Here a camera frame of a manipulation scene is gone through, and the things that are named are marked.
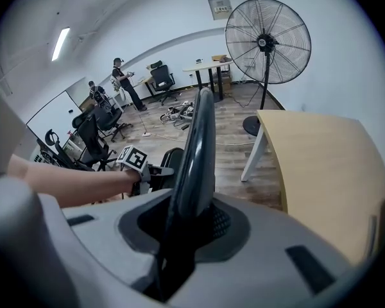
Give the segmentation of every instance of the fan guard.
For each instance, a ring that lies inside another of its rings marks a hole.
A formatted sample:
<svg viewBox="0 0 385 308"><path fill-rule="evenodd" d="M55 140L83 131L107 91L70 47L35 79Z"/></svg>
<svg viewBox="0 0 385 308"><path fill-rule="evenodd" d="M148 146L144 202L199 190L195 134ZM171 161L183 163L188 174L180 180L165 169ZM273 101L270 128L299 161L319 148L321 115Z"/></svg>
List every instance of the fan guard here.
<svg viewBox="0 0 385 308"><path fill-rule="evenodd" d="M311 38L305 23L294 10L276 0L241 3L230 15L225 35L234 63L247 76L262 83L266 72L266 55L260 49L263 35L275 41L268 83L295 79L311 55Z"/></svg>

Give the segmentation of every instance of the fan base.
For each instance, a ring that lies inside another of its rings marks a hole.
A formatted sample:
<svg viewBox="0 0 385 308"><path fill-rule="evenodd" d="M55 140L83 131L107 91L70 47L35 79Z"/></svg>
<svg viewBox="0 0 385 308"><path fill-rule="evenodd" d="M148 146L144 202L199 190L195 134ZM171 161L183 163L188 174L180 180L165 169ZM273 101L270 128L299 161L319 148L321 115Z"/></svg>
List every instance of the fan base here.
<svg viewBox="0 0 385 308"><path fill-rule="evenodd" d="M243 122L244 130L253 136L258 135L260 125L257 116L248 116Z"/></svg>

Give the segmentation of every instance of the whiteboard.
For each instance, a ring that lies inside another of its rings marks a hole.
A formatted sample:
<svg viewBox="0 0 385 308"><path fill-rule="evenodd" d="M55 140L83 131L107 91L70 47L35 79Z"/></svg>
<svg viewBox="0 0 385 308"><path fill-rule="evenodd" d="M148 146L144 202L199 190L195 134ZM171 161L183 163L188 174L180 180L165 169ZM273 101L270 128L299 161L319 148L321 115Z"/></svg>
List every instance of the whiteboard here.
<svg viewBox="0 0 385 308"><path fill-rule="evenodd" d="M60 138L60 146L63 147L69 140L70 136L68 133L75 131L71 125L73 119L81 113L82 111L69 95L63 92L33 116L33 118L28 121L27 126L44 143L46 143L45 136L47 131L53 129ZM54 146L49 147L57 153Z"/></svg>

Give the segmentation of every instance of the seated person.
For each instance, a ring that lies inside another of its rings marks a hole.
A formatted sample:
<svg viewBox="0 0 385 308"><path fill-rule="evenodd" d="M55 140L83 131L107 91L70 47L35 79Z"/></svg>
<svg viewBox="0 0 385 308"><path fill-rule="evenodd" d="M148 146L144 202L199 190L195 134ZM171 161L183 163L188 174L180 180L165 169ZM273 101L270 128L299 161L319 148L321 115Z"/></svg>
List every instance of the seated person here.
<svg viewBox="0 0 385 308"><path fill-rule="evenodd" d="M100 94L106 96L104 88L102 86L100 86L100 85L95 85L94 81L90 81L89 82L89 87L90 87L90 94L89 94L89 96L90 96L91 99L94 99L94 93L96 91L99 92Z"/></svg>
<svg viewBox="0 0 385 308"><path fill-rule="evenodd" d="M93 81L89 82L90 87L90 98L94 99L97 105L103 108L107 113L111 113L112 105L108 101L108 96L105 90L100 85L95 85Z"/></svg>

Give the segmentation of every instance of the ceiling light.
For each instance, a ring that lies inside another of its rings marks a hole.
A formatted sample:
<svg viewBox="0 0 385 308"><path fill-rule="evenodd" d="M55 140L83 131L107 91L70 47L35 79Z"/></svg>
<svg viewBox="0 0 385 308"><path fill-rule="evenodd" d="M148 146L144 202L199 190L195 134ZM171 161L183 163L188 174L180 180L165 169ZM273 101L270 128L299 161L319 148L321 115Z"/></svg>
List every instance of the ceiling light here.
<svg viewBox="0 0 385 308"><path fill-rule="evenodd" d="M62 30L62 32L60 33L60 36L58 37L58 40L57 40L57 44L56 44L56 47L54 49L54 53L53 53L53 60L56 60L60 54L60 50L62 49L62 46L63 46L63 43L64 43L64 40L65 38L67 37L67 34L68 32L70 31L70 28L65 28L64 30Z"/></svg>

